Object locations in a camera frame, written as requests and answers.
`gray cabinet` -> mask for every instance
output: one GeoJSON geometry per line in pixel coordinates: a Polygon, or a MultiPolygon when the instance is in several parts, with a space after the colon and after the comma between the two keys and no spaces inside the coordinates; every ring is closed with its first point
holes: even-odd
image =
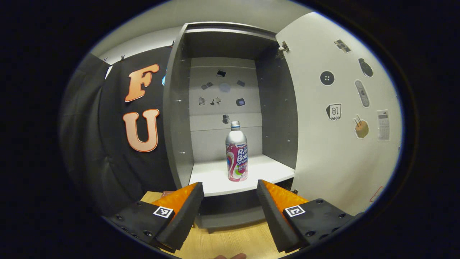
{"type": "Polygon", "coordinates": [[[165,141],[177,188],[203,182],[199,227],[263,219],[255,194],[258,179],[290,188],[297,107],[278,48],[272,32],[217,22],[185,24],[172,47],[164,90],[165,141]],[[238,105],[239,99],[245,105],[238,105]],[[239,120],[248,138],[249,177],[243,182],[231,182],[226,174],[230,124],[224,115],[228,122],[239,120]]]}

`gray shelf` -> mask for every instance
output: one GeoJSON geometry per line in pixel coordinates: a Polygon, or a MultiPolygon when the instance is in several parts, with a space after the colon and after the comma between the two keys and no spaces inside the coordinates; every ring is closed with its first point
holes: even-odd
{"type": "Polygon", "coordinates": [[[264,219],[261,206],[238,211],[213,215],[197,215],[195,223],[200,229],[213,229],[252,223],[264,219]]]}

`orange letter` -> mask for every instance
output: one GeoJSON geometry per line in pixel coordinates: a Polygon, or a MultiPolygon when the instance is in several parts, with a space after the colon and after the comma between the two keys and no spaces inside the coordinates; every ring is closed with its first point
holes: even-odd
{"type": "Polygon", "coordinates": [[[128,137],[129,145],[139,152],[150,152],[156,148],[158,144],[158,133],[156,132],[156,117],[160,114],[157,109],[146,110],[142,116],[147,120],[147,132],[149,138],[147,142],[139,140],[136,121],[139,118],[137,112],[130,112],[123,115],[123,120],[126,125],[126,136],[128,137]]]}
{"type": "Polygon", "coordinates": [[[152,81],[152,74],[149,72],[156,73],[158,70],[160,70],[160,66],[155,64],[129,74],[131,81],[129,82],[129,92],[125,98],[125,102],[130,102],[144,96],[145,91],[141,90],[141,85],[144,84],[145,87],[149,86],[152,81]]]}

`finger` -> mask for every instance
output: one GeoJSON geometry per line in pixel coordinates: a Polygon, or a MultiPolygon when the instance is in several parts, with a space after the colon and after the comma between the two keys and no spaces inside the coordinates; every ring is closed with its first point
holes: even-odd
{"type": "Polygon", "coordinates": [[[230,259],[246,259],[246,254],[245,253],[239,253],[239,254],[235,255],[234,257],[232,257],[230,259]]]}

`bottle cap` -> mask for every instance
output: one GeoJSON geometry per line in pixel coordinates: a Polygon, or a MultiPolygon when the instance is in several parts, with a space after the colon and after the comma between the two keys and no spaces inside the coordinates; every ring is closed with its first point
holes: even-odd
{"type": "Polygon", "coordinates": [[[239,121],[232,121],[230,123],[231,128],[239,128],[240,127],[240,122],[239,121]]]}

